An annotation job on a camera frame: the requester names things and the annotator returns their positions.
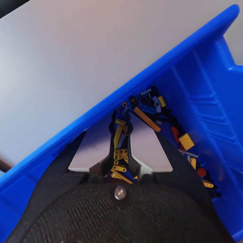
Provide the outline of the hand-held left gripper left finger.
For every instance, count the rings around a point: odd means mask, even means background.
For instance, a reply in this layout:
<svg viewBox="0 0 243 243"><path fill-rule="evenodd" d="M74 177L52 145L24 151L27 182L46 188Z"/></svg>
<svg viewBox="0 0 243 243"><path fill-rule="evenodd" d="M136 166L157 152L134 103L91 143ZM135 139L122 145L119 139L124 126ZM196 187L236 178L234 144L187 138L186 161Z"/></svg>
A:
<svg viewBox="0 0 243 243"><path fill-rule="evenodd" d="M115 120L116 112L114 111L87 130L68 167L70 171L90 175L106 174L105 163L109 163L114 149Z"/></svg>

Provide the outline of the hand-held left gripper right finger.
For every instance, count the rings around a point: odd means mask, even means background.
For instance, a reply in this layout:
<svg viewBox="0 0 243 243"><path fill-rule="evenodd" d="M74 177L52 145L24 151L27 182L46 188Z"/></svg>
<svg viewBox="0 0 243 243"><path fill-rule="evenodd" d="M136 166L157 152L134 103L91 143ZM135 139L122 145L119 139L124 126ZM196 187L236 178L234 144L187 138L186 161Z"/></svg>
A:
<svg viewBox="0 0 243 243"><path fill-rule="evenodd" d="M134 114L130 114L131 155L138 163L137 176L160 172L172 172L173 168L154 132Z"/></svg>

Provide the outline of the pile of lego pieces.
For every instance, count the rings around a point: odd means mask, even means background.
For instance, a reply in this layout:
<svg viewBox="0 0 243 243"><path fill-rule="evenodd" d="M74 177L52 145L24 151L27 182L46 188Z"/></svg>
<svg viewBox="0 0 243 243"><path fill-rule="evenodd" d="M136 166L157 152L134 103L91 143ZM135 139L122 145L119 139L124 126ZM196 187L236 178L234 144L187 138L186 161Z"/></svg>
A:
<svg viewBox="0 0 243 243"><path fill-rule="evenodd" d="M211 182L208 171L204 167L197 165L196 158L198 158L198 156L188 152L188 150L194 146L194 143L190 136L184 133L177 118L170 114L171 111L168 108L165 108L166 102L163 96L158 95L156 86L152 86L148 90L141 92L138 99L142 102L143 107L138 108L139 102L134 96L131 96L128 102L123 101L121 103L124 107L123 114L129 110L134 111L143 122L147 125L152 125L152 129L160 126L163 122L170 123L170 129L179 146L179 152L187 155L190 164L202 179L210 197L212 199L221 197L221 193L217 192L218 187Z"/></svg>

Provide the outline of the blue plastic bin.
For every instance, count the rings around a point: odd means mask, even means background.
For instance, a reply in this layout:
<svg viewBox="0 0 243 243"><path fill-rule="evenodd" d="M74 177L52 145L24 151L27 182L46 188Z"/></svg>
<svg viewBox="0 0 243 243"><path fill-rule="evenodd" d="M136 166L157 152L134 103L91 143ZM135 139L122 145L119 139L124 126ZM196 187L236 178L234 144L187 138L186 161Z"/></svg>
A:
<svg viewBox="0 0 243 243"><path fill-rule="evenodd" d="M234 4L166 54L126 76L114 27L84 7L54 44L1 34L1 155L15 163L1 176L1 242L162 242L242 240L242 65L224 34L238 17ZM137 176L130 114L122 102L156 86L177 118L221 197L211 198L170 123L153 128L172 168ZM87 130L116 112L106 174L68 169Z"/></svg>

